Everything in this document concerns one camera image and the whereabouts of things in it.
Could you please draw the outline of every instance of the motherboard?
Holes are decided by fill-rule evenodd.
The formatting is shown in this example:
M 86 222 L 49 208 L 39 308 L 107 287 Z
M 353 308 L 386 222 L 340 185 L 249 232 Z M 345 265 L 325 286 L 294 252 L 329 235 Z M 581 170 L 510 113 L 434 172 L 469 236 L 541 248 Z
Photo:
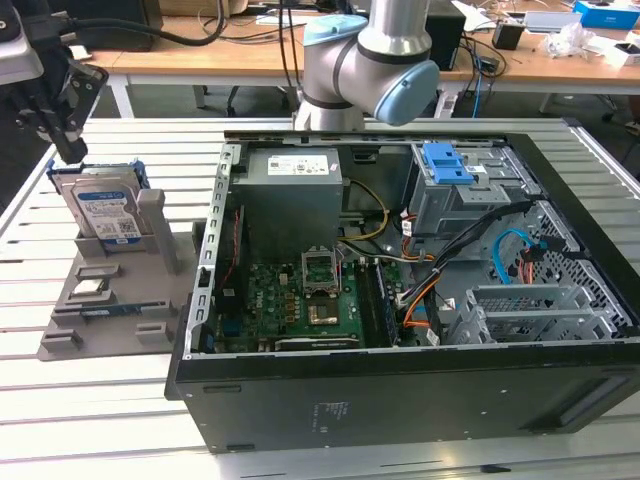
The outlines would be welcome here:
M 397 265 L 335 261 L 335 251 L 322 257 L 328 261 L 303 256 L 299 263 L 251 264 L 245 308 L 220 315 L 212 334 L 216 350 L 304 351 L 395 343 L 392 302 L 403 287 Z

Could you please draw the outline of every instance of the plastic bag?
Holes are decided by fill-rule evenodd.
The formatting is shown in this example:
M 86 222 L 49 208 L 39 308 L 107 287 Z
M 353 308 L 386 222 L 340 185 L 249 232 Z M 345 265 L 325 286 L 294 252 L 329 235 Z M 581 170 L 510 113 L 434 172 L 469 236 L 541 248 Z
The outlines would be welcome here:
M 560 33 L 547 35 L 541 47 L 553 58 L 578 54 L 586 57 L 584 48 L 594 36 L 595 33 L 585 30 L 580 23 L 572 23 L 562 27 Z

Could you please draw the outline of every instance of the desk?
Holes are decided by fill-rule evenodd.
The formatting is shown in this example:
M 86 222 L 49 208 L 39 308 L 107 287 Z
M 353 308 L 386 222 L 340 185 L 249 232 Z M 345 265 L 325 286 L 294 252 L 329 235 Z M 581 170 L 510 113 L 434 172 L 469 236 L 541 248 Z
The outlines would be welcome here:
M 287 128 L 285 119 L 90 120 L 83 136 L 92 162 L 144 161 L 151 185 L 166 192 L 171 229 L 188 232 L 206 217 L 223 131 Z M 640 186 L 582 128 L 558 119 L 425 119 L 406 129 L 528 133 L 625 255 L 640 262 L 632 198 Z M 3 480 L 477 479 L 486 464 L 513 469 L 501 480 L 635 478 L 640 471 L 640 394 L 574 435 L 209 455 L 184 403 L 163 398 L 169 355 L 35 358 L 77 251 L 73 217 L 42 176 L 54 153 L 0 218 Z
M 194 38 L 204 35 L 197 20 L 192 17 L 166 17 L 164 29 Z M 270 29 L 273 26 L 230 25 L 225 34 L 250 35 Z M 626 32 L 616 30 L 601 30 L 598 33 L 618 39 L 626 35 Z M 297 28 L 295 36 L 298 41 L 302 40 L 302 35 L 303 28 Z M 474 34 L 485 43 L 491 42 L 491 35 Z M 286 38 L 287 64 L 291 69 L 291 44 L 288 35 Z M 493 85 L 494 91 L 640 95 L 640 68 L 616 69 L 595 54 L 589 54 L 588 60 L 582 57 L 552 59 L 537 48 L 542 39 L 542 35 L 524 33 L 517 50 L 501 51 L 509 67 Z M 303 48 L 298 43 L 296 48 L 300 69 L 303 70 Z M 96 59 L 93 63 L 111 73 L 109 85 L 113 89 L 120 115 L 125 118 L 134 116 L 126 90 L 128 85 L 287 85 L 277 43 L 240 45 L 217 41 L 194 48 L 159 40 L 151 52 L 98 52 L 94 55 Z M 466 52 L 460 52 L 454 69 L 440 75 L 439 89 L 443 95 L 436 116 L 451 115 L 457 96 L 471 74 L 471 60 Z

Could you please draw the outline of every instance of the hard drive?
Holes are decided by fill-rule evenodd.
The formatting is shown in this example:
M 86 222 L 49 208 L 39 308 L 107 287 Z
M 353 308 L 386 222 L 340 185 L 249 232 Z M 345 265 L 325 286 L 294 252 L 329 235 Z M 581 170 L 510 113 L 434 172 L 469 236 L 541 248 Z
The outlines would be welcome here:
M 135 247 L 150 227 L 138 214 L 137 197 L 148 188 L 144 164 L 84 164 L 47 168 L 58 193 L 71 210 L 80 235 L 98 238 L 106 250 Z

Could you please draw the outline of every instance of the blue cable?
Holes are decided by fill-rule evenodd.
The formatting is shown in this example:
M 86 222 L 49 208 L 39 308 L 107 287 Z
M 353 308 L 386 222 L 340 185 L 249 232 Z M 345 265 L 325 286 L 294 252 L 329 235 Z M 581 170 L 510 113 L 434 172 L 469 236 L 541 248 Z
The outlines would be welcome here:
M 496 273 L 500 277 L 500 280 L 502 280 L 502 283 L 504 283 L 505 285 L 511 284 L 511 279 L 509 278 L 509 275 L 507 275 L 507 272 L 504 270 L 502 260 L 500 260 L 500 242 L 502 242 L 502 239 L 510 233 L 518 235 L 520 238 L 522 238 L 522 240 L 524 240 L 529 248 L 534 246 L 534 243 L 529 238 L 529 235 L 527 235 L 522 230 L 518 230 L 517 228 L 509 228 L 498 235 L 498 238 L 496 238 L 496 241 L 493 243 L 493 250 L 491 254 L 493 256 L 493 263 L 496 266 Z
M 471 118 L 476 118 L 478 114 L 478 105 L 480 105 L 480 87 L 482 86 L 482 65 L 480 65 L 480 59 L 476 55 L 475 57 L 476 68 L 478 69 L 478 83 L 476 84 L 476 102 L 473 106 L 473 114 Z

